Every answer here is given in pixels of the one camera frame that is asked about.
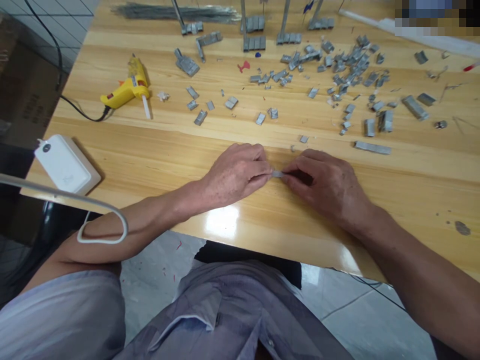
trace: person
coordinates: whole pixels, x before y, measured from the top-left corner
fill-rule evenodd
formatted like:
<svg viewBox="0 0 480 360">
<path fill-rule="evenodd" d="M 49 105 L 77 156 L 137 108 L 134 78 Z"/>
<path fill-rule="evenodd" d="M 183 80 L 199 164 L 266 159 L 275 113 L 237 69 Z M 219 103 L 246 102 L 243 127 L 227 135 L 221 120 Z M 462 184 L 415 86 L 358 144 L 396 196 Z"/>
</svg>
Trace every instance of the person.
<svg viewBox="0 0 480 360">
<path fill-rule="evenodd" d="M 124 348 L 121 261 L 176 224 L 249 196 L 272 171 L 260 144 L 233 144 L 201 180 L 123 209 L 123 242 L 69 237 L 0 312 L 0 358 L 351 359 L 285 277 L 258 261 L 193 268 L 173 303 Z M 373 204 L 346 161 L 308 149 L 282 171 L 292 192 L 365 246 L 417 324 L 453 354 L 480 359 L 476 280 Z M 84 230 L 89 238 L 121 233 L 112 213 Z"/>
</svg>

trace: white power bank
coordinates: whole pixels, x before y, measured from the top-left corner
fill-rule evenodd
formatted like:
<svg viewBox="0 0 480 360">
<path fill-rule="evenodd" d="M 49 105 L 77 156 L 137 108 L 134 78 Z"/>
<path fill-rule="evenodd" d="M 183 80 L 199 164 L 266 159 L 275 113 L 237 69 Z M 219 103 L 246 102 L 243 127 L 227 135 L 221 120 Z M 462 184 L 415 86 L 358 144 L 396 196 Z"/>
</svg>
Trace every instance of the white power bank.
<svg viewBox="0 0 480 360">
<path fill-rule="evenodd" d="M 70 137 L 57 134 L 38 141 L 35 157 L 60 190 L 85 195 L 102 179 Z"/>
</svg>

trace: wooden table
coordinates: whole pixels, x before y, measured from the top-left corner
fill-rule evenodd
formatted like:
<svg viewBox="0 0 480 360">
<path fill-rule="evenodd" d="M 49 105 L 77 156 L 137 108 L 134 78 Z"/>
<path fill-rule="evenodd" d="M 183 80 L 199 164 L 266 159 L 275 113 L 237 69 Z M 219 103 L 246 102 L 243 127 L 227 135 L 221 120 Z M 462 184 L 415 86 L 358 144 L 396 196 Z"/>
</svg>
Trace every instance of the wooden table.
<svg viewBox="0 0 480 360">
<path fill-rule="evenodd" d="M 205 23 L 204 34 L 221 31 L 223 41 L 204 48 L 206 63 L 202 64 L 196 36 L 181 36 L 177 21 L 125 20 L 111 13 L 111 6 L 121 3 L 106 0 L 100 3 L 63 94 L 78 101 L 91 117 L 99 116 L 103 110 L 100 95 L 109 94 L 118 86 L 118 81 L 125 79 L 127 61 L 134 52 L 145 65 L 151 81 L 149 101 L 153 119 L 145 119 L 142 102 L 136 99 L 100 123 L 84 119 L 60 100 L 45 135 L 45 138 L 53 134 L 73 137 L 99 169 L 103 180 L 90 197 L 122 208 L 145 197 L 172 191 L 200 179 L 234 142 L 263 144 L 268 160 L 276 169 L 304 149 L 323 150 L 351 162 L 360 183 L 376 204 L 387 209 L 424 244 L 480 280 L 480 77 L 477 69 L 470 73 L 461 71 L 472 59 L 452 55 L 443 60 L 441 51 L 339 17 L 336 11 L 340 0 L 327 0 L 322 8 L 322 16 L 335 17 L 336 26 L 332 31 L 307 31 L 312 13 L 301 27 L 305 4 L 293 4 L 286 31 L 301 31 L 302 43 L 276 46 L 284 3 L 271 0 L 265 8 L 266 51 L 260 58 L 255 58 L 255 52 L 242 52 L 240 24 Z M 240 1 L 214 3 L 231 3 L 240 12 Z M 347 1 L 344 9 L 377 20 L 395 16 L 392 3 L 373 3 L 368 7 L 364 1 Z M 180 6 L 185 5 L 185 1 L 180 1 Z M 262 13 L 258 0 L 247 1 L 246 9 L 248 15 Z M 431 116 L 424 122 L 417 121 L 400 104 L 394 110 L 394 131 L 366 139 L 362 122 L 374 117 L 367 108 L 373 87 L 350 87 L 340 106 L 332 109 L 327 104 L 326 91 L 333 86 L 333 74 L 330 70 L 317 73 L 316 62 L 306 63 L 301 74 L 293 71 L 293 81 L 285 88 L 272 80 L 270 90 L 249 82 L 251 75 L 258 74 L 257 68 L 263 73 L 285 68 L 280 63 L 282 54 L 303 51 L 308 44 L 318 48 L 322 35 L 332 41 L 336 54 L 349 52 L 357 36 L 364 34 L 386 54 L 382 66 L 372 61 L 370 69 L 390 70 L 391 81 L 380 89 L 379 100 L 398 102 L 401 97 L 416 97 L 422 92 L 440 99 L 446 84 L 465 84 L 447 90 L 441 102 L 427 109 Z M 200 65 L 200 71 L 193 78 L 176 67 L 174 49 L 177 47 Z M 419 65 L 414 53 L 422 49 L 430 60 Z M 240 73 L 237 64 L 243 64 L 244 60 L 250 62 L 251 69 Z M 427 70 L 439 72 L 445 65 L 449 70 L 440 80 L 427 77 Z M 200 94 L 199 107 L 192 112 L 187 108 L 192 100 L 186 91 L 190 85 Z M 312 87 L 319 88 L 315 99 L 307 97 Z M 157 97 L 160 91 L 170 94 L 167 102 L 160 102 Z M 361 97 L 353 102 L 358 94 Z M 230 96 L 239 100 L 233 110 L 224 106 Z M 202 126 L 194 125 L 200 109 L 207 110 L 206 102 L 210 100 L 215 109 L 208 112 Z M 349 103 L 356 105 L 352 127 L 345 136 L 340 136 L 343 109 Z M 267 117 L 262 126 L 256 125 L 259 112 L 266 113 L 270 107 L 278 108 L 278 120 Z M 473 125 L 459 122 L 457 126 L 452 116 Z M 448 128 L 435 129 L 434 122 L 440 120 L 448 121 Z M 301 135 L 310 137 L 307 144 L 299 142 Z M 354 149 L 353 142 L 357 140 L 392 147 L 392 154 L 385 156 Z M 27 178 L 52 185 L 37 161 Z M 22 194 L 99 213 L 105 211 L 26 189 Z M 471 235 L 458 233 L 455 221 L 465 223 Z M 304 206 L 278 179 L 272 179 L 261 190 L 234 205 L 196 216 L 174 230 L 384 280 L 377 265 L 355 239 Z"/>
</svg>

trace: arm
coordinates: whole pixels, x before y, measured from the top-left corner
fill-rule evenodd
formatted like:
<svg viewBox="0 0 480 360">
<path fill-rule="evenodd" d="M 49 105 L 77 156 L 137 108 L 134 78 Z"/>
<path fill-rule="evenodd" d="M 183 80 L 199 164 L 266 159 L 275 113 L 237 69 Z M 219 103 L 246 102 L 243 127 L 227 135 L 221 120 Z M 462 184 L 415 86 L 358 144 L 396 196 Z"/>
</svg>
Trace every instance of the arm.
<svg viewBox="0 0 480 360">
<path fill-rule="evenodd" d="M 260 144 L 233 144 L 201 180 L 124 208 L 129 229 L 122 242 L 79 243 L 74 233 L 47 259 L 22 292 L 83 270 L 105 269 L 120 275 L 121 261 L 140 253 L 166 230 L 192 216 L 233 204 L 265 185 L 273 171 L 266 160 Z M 88 223 L 83 237 L 117 239 L 122 231 L 120 219 L 108 213 Z"/>
<path fill-rule="evenodd" d="M 465 357 L 480 359 L 480 283 L 371 203 L 346 161 L 308 149 L 282 171 L 294 193 L 366 247 L 418 325 Z M 308 183 L 300 180 L 305 174 Z"/>
</svg>

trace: white tiled wall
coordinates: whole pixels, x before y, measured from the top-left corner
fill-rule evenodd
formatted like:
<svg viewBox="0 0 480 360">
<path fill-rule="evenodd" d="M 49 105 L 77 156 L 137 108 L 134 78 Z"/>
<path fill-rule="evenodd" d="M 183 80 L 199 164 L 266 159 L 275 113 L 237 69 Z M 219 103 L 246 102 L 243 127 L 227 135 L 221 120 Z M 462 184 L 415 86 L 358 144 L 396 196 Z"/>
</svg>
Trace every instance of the white tiled wall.
<svg viewBox="0 0 480 360">
<path fill-rule="evenodd" d="M 60 45 L 63 69 L 66 72 L 72 69 L 99 1 L 28 0 Z M 54 41 L 24 0 L 0 0 L 0 11 L 10 14 L 31 30 L 27 36 L 22 37 L 22 42 L 52 64 L 58 64 Z"/>
</svg>

